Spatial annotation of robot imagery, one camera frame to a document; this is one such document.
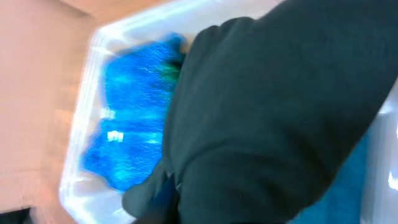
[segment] wooden surface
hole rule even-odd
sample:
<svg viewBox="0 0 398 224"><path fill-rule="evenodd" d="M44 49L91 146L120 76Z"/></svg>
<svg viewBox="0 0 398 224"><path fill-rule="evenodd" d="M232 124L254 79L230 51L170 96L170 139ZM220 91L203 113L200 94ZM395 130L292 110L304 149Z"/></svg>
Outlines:
<svg viewBox="0 0 398 224"><path fill-rule="evenodd" d="M99 26L160 3L115 0L86 14L55 0L0 0L0 212L74 223L58 186L88 40Z"/></svg>

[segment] brown object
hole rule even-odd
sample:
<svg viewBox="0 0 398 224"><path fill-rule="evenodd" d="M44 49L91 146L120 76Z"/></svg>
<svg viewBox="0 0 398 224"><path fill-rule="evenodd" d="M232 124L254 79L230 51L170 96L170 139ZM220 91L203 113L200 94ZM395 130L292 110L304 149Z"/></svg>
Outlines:
<svg viewBox="0 0 398 224"><path fill-rule="evenodd" d="M58 0L0 1L0 213L32 207L36 223L74 223L58 188L88 40L160 3L109 2L89 15Z"/></svg>

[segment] clear plastic container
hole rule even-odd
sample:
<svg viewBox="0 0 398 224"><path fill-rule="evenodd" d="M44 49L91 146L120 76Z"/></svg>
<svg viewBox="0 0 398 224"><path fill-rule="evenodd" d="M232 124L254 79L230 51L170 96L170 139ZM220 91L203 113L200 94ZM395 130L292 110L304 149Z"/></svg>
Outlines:
<svg viewBox="0 0 398 224"><path fill-rule="evenodd" d="M101 104L98 84L104 63L120 50L178 32L192 41L199 31L241 16L258 18L278 1L177 0L104 26L94 34L88 51L70 143L60 183L63 207L78 223L131 223L121 194L103 180L80 170L80 154L100 118L112 116Z"/></svg>

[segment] brown surface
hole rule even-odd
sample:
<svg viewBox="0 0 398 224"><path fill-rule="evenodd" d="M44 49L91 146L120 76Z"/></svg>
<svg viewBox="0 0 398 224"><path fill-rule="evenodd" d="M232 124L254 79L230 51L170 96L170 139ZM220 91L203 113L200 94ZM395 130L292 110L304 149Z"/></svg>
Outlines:
<svg viewBox="0 0 398 224"><path fill-rule="evenodd" d="M0 1L0 212L73 223L58 198L87 42L95 27L158 4L113 0L87 15L58 0Z"/></svg>

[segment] plastic storage box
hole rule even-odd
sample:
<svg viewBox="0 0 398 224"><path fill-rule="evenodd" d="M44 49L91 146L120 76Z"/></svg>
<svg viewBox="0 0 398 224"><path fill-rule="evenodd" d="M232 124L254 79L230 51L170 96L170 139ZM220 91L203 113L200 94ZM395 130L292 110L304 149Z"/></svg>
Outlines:
<svg viewBox="0 0 398 224"><path fill-rule="evenodd" d="M96 122L113 116L101 104L99 77L104 63L120 50L160 39L178 32L192 41L199 31L241 16L258 18L280 1L263 0L177 0L104 26L94 34L81 82L73 118L70 143L60 184L63 207L78 223L131 223L134 218L121 206L121 194L103 180L80 170L80 154L85 150Z"/></svg>
<svg viewBox="0 0 398 224"><path fill-rule="evenodd" d="M80 170L80 154L100 118L112 117L101 104L102 68L120 50L178 32L193 40L199 31L240 16L258 18L282 0L177 0L104 26L94 34L88 52L63 176L60 200L78 223L131 223L121 194L97 176ZM398 220L398 89L394 88L370 130L369 167L361 224Z"/></svg>

